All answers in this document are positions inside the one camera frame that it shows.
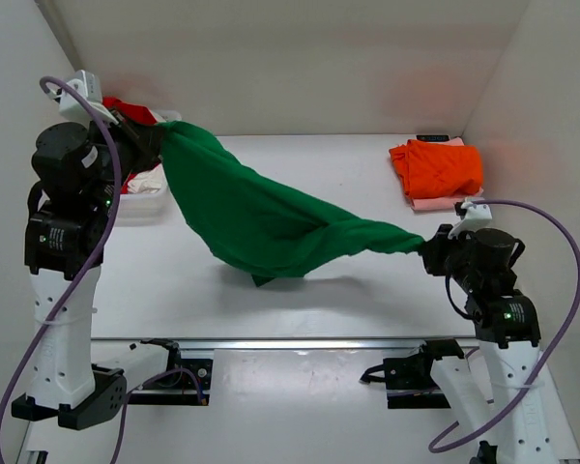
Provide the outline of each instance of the white wall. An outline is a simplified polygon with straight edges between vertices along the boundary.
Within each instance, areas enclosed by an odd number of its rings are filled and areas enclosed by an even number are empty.
[[[33,331],[23,265],[26,197],[35,181],[30,157],[37,134],[59,121],[38,81],[72,72],[34,2],[0,0],[0,396]],[[7,462],[15,462],[25,425],[5,424]]]
[[[483,154],[489,196],[545,208],[580,244],[580,0],[531,2],[465,136]],[[526,240],[518,267],[549,339],[571,301],[571,253],[542,219],[497,214]],[[580,315],[551,368],[580,445]]]
[[[528,0],[42,0],[104,92],[217,134],[460,134]]]

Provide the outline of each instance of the red cloth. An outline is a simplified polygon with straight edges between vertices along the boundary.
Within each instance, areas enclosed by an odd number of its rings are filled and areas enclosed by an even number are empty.
[[[103,97],[103,106],[108,109],[116,108],[125,116],[133,119],[133,121],[139,124],[152,126],[157,123],[157,119],[155,119],[153,113],[151,113],[146,106],[125,103],[124,101],[118,100],[116,97]]]

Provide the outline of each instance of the stack of folded cloth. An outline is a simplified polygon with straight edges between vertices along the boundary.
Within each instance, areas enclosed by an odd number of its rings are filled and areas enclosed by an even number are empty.
[[[416,211],[452,209],[464,197],[483,192],[479,151],[465,146],[461,138],[443,143],[408,140],[389,153],[404,194]]]

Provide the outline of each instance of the white table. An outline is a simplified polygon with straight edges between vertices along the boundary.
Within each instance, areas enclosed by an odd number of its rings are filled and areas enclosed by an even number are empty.
[[[450,410],[388,410],[382,384],[358,382],[385,356],[404,355],[399,350],[217,350],[210,405],[131,405],[119,463],[469,462],[477,452],[472,446],[445,454],[427,450],[454,421]],[[481,357],[473,358],[471,368],[485,380]],[[555,452],[578,459],[549,374],[541,380]],[[81,432],[45,420],[31,427],[24,451],[48,451],[46,464],[102,464],[109,462],[117,433],[118,418]]]
[[[224,146],[261,174],[364,217],[431,238],[453,212],[416,214],[388,150],[412,135],[236,136]],[[468,336],[441,278],[416,255],[364,252],[305,279],[255,288],[212,256],[171,197],[152,225],[118,226],[106,246],[94,338]],[[454,297],[463,305],[462,292]]]

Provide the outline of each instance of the green towel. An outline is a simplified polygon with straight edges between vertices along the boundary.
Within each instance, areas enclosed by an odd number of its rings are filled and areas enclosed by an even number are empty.
[[[365,249],[409,253],[423,244],[395,225],[361,219],[260,176],[199,127],[161,125],[163,169],[187,224],[214,256],[250,273],[257,286],[302,277]]]

